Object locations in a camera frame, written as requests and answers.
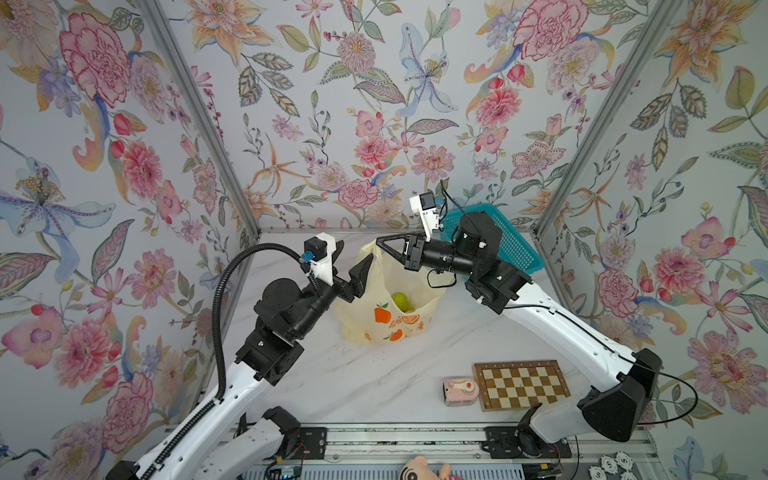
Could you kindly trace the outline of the green pear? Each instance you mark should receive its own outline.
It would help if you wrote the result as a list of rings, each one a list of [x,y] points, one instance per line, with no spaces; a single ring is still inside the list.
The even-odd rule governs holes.
[[[414,307],[408,298],[408,296],[402,292],[396,292],[392,295],[392,300],[395,306],[403,313],[411,313],[414,311]]]

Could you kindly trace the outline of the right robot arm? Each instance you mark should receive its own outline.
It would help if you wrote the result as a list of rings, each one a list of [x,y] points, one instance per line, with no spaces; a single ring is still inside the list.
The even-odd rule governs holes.
[[[653,396],[661,359],[611,340],[553,300],[523,270],[501,259],[502,237],[487,213],[473,212],[462,216],[448,241],[419,233],[382,236],[376,244],[407,270],[465,276],[465,287],[479,304],[518,321],[588,380],[583,394],[530,408],[518,426],[522,445],[539,450],[591,432],[628,441]]]

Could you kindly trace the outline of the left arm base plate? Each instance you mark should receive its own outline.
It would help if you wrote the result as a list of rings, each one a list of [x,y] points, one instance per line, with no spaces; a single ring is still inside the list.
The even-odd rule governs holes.
[[[327,447],[328,429],[325,427],[300,427],[288,434],[280,434],[279,442],[268,447],[261,456],[264,461],[278,459],[323,460]]]

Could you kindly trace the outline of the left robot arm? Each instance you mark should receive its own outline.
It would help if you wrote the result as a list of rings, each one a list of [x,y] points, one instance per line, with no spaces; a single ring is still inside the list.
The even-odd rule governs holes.
[[[222,272],[213,297],[216,392],[208,395],[154,450],[136,462],[118,462],[108,472],[108,478],[192,478],[228,427],[293,367],[304,351],[302,340],[332,303],[337,299],[351,303],[364,295],[374,257],[364,257],[343,279],[334,267],[343,248],[343,242],[321,233],[305,241],[303,253],[281,244],[259,243],[236,255]],[[236,352],[233,363],[226,365],[221,335],[223,296],[240,264],[264,251],[287,255],[300,266],[309,283],[301,288],[289,278],[272,281],[254,307],[254,330]]]

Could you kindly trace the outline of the yellow translucent plastic bag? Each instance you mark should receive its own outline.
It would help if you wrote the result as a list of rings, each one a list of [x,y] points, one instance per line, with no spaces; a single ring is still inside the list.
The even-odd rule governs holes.
[[[374,255],[365,294],[352,303],[339,301],[331,314],[341,325],[345,340],[360,344],[403,341],[427,332],[436,318],[438,305],[456,277],[430,269],[408,271],[370,242],[361,248],[358,258]],[[392,295],[402,292],[414,311],[401,312]]]

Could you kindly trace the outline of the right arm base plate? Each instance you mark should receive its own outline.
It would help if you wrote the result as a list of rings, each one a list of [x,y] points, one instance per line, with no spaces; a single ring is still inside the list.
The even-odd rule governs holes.
[[[492,459],[570,459],[569,443],[561,440],[546,443],[530,428],[518,426],[488,426],[484,428],[482,450]]]

